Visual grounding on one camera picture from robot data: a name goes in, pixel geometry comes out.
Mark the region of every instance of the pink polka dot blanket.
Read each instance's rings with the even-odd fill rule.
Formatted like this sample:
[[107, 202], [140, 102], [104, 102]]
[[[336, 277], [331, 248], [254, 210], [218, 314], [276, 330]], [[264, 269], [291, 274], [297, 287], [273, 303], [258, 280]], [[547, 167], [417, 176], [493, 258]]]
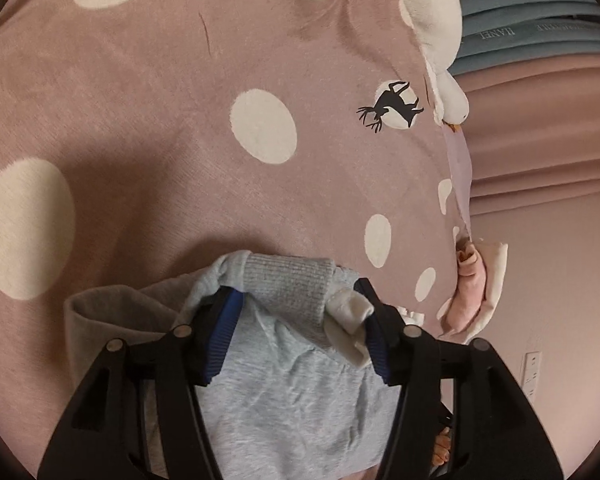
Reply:
[[0, 434], [29, 470], [72, 391], [62, 303], [94, 286], [327, 257], [442, 333], [470, 162], [400, 2], [8, 1]]

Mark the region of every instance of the pink wall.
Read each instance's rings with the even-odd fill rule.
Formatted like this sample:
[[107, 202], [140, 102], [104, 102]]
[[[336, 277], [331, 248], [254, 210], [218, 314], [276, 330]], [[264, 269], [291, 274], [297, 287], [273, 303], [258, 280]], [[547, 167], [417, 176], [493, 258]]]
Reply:
[[520, 378], [542, 351], [535, 405], [570, 475], [600, 439], [600, 193], [472, 218], [509, 243], [498, 310], [482, 336]]

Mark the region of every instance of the pink curtain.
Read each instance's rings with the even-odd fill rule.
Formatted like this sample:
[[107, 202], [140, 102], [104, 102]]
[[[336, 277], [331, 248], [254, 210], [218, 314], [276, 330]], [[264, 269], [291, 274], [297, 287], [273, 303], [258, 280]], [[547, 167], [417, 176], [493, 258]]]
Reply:
[[474, 167], [471, 213], [600, 191], [600, 56], [512, 63], [458, 77]]

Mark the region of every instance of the gray knit fabric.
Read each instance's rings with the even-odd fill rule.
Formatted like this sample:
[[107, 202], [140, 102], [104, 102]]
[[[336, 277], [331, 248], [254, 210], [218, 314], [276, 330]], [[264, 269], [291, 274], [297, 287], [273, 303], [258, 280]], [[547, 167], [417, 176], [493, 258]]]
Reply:
[[[366, 469], [382, 457], [399, 392], [372, 367], [349, 365], [322, 328], [333, 282], [353, 286], [357, 277], [331, 260], [241, 251], [140, 291], [78, 294], [65, 305], [74, 378], [109, 339], [159, 338], [188, 322], [201, 298], [232, 286], [247, 293], [242, 315], [222, 373], [197, 388], [224, 478], [337, 479]], [[166, 476], [151, 393], [145, 412], [152, 469]]]

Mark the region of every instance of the folded pink cloth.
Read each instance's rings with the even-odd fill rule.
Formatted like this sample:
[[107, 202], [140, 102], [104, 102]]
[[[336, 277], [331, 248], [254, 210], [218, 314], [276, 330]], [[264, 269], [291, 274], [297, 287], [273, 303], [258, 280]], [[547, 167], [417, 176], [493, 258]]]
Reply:
[[451, 306], [442, 320], [442, 328], [447, 333], [459, 333], [467, 329], [478, 314], [487, 284], [487, 271], [482, 256], [474, 244], [467, 242], [458, 251], [458, 288]]

